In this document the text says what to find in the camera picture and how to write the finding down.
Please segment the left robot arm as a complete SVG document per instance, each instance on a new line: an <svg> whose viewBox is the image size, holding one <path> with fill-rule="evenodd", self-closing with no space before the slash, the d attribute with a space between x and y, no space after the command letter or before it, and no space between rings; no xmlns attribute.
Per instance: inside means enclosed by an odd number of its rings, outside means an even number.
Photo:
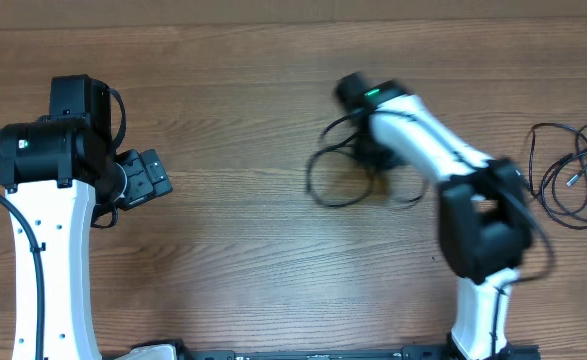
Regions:
<svg viewBox="0 0 587 360"><path fill-rule="evenodd" d="M85 74L51 81L49 112L0 131L0 195L13 228L15 359L99 359L91 310L89 235L99 218L171 192L155 150L118 149L120 94Z"/></svg>

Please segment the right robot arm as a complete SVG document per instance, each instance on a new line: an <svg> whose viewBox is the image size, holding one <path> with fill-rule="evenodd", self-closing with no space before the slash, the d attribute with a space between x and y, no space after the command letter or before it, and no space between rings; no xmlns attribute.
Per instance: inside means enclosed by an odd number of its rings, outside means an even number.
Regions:
<svg viewBox="0 0 587 360"><path fill-rule="evenodd" d="M359 137L385 161L396 157L413 166L436 192L439 247L457 278L455 321L436 355L540 358L537 346L513 345L506 337L514 287L548 277L555 265L549 250L539 273L519 270L535 238L550 240L528 209L517 166L469 145L395 80L370 85L352 73L337 82L334 94Z"/></svg>

